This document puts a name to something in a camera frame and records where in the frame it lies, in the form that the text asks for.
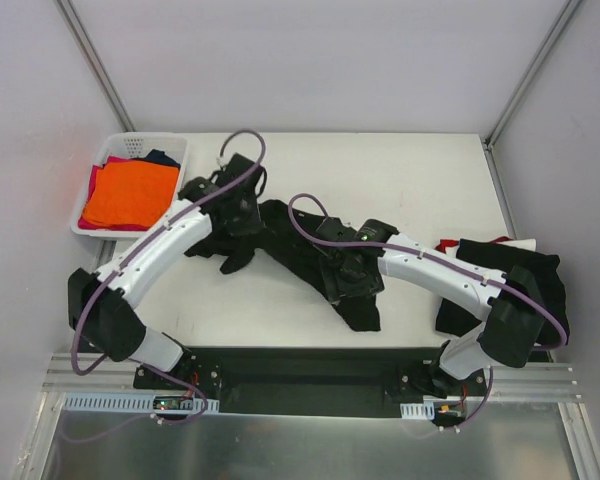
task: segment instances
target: stack of clothes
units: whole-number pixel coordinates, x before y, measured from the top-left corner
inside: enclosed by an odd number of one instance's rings
[[[148,230],[167,211],[180,174],[180,165],[160,150],[144,158],[110,156],[94,165],[87,204],[78,221],[85,230]]]

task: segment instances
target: tabletop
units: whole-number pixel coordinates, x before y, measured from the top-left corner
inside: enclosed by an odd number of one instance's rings
[[[186,179],[209,176],[225,133],[186,134]],[[421,244],[441,238],[488,241],[506,235],[477,135],[375,133],[264,134],[269,179],[261,200],[317,196],[330,214],[359,227],[368,218],[394,225]],[[237,137],[226,155],[257,157],[259,144]],[[318,213],[302,200],[296,208]],[[130,242],[118,242],[116,253]],[[182,256],[152,286],[137,313],[185,345],[249,347],[437,347],[440,297],[385,278],[380,332],[353,332],[323,297],[263,251],[232,275],[224,257]]]

